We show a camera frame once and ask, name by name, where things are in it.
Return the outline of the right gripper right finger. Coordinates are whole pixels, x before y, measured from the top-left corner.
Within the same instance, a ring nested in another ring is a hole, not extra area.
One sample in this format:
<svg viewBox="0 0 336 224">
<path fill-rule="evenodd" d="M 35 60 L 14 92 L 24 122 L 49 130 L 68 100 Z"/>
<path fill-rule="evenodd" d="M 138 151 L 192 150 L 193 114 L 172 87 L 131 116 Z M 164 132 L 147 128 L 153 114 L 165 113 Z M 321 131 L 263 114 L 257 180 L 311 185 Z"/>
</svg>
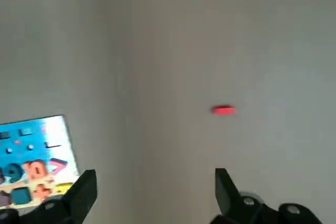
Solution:
<svg viewBox="0 0 336 224">
<path fill-rule="evenodd" d="M 285 203 L 275 210 L 254 196 L 242 195 L 224 168 L 215 169 L 215 196 L 221 213 L 211 223 L 322 223 L 309 208 L 303 205 Z"/>
</svg>

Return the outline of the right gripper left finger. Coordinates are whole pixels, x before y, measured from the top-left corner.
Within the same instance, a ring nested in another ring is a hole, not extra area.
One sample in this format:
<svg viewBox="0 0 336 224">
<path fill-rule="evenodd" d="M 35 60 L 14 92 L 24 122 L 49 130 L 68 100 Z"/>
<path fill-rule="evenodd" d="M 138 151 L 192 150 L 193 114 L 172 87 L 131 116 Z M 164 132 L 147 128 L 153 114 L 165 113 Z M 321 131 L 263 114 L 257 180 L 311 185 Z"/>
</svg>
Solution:
<svg viewBox="0 0 336 224">
<path fill-rule="evenodd" d="M 48 199 L 24 215 L 14 208 L 1 210 L 1 223 L 82 224 L 96 199 L 96 171 L 86 170 L 64 195 Z"/>
</svg>

